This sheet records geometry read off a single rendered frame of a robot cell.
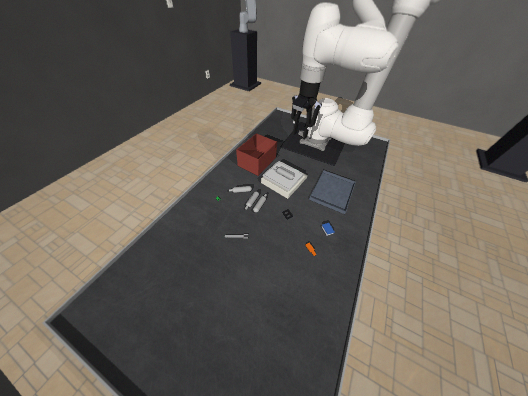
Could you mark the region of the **red open box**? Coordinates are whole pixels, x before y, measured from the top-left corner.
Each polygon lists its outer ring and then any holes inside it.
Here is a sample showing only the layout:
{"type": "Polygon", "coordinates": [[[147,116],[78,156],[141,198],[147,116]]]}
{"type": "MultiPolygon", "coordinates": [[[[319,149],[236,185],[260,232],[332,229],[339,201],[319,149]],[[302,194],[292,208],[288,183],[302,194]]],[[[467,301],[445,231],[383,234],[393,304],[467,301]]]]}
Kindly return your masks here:
{"type": "Polygon", "coordinates": [[[277,141],[255,134],[236,149],[239,167],[259,176],[276,158],[277,141]]]}

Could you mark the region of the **white digital scale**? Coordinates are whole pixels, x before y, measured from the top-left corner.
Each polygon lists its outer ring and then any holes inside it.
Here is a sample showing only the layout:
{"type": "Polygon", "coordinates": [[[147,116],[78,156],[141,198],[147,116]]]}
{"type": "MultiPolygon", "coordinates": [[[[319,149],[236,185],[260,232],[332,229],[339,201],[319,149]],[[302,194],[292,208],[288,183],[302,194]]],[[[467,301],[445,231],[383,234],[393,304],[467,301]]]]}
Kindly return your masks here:
{"type": "Polygon", "coordinates": [[[296,189],[307,179],[306,174],[290,167],[289,165],[278,161],[273,165],[267,172],[263,174],[261,178],[261,183],[275,192],[281,194],[287,199],[296,191],[296,189]],[[274,167],[282,168],[289,173],[294,175],[292,180],[282,176],[277,173],[277,170],[274,167]]]}

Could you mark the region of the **blue rectangular box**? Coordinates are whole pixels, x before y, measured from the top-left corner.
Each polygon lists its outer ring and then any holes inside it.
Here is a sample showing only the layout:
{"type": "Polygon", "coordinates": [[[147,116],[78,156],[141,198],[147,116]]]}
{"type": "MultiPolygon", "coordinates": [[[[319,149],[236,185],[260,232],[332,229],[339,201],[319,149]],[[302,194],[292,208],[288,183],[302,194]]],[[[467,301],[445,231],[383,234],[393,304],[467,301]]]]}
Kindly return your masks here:
{"type": "Polygon", "coordinates": [[[323,224],[322,229],[324,230],[325,234],[331,235],[334,233],[334,230],[332,229],[331,225],[329,223],[323,224]]]}

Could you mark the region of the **white gas cylinder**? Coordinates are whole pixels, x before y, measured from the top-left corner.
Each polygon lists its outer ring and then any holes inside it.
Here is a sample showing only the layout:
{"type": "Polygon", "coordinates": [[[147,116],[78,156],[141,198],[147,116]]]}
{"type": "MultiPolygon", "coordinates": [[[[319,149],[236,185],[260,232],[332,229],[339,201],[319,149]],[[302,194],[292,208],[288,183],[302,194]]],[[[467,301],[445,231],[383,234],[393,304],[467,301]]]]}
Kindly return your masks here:
{"type": "Polygon", "coordinates": [[[264,196],[261,196],[261,198],[259,199],[259,201],[256,203],[256,205],[254,206],[253,208],[253,211],[255,213],[259,212],[259,210],[261,209],[261,207],[263,206],[264,202],[266,201],[266,194],[264,196]]]}
{"type": "Polygon", "coordinates": [[[254,203],[255,200],[258,198],[258,196],[259,196],[259,192],[257,192],[257,191],[255,191],[255,192],[251,195],[251,197],[249,198],[249,200],[248,200],[247,203],[246,203],[246,207],[245,207],[246,210],[248,209],[248,207],[251,207],[251,206],[253,205],[253,203],[254,203]]]}
{"type": "Polygon", "coordinates": [[[277,173],[281,174],[282,176],[292,180],[294,178],[294,175],[289,173],[288,171],[282,169],[282,168],[277,168],[277,167],[274,167],[275,170],[277,170],[277,173]]]}
{"type": "Polygon", "coordinates": [[[251,186],[239,186],[229,189],[229,192],[239,193],[239,192],[250,192],[252,190],[251,186]]]}

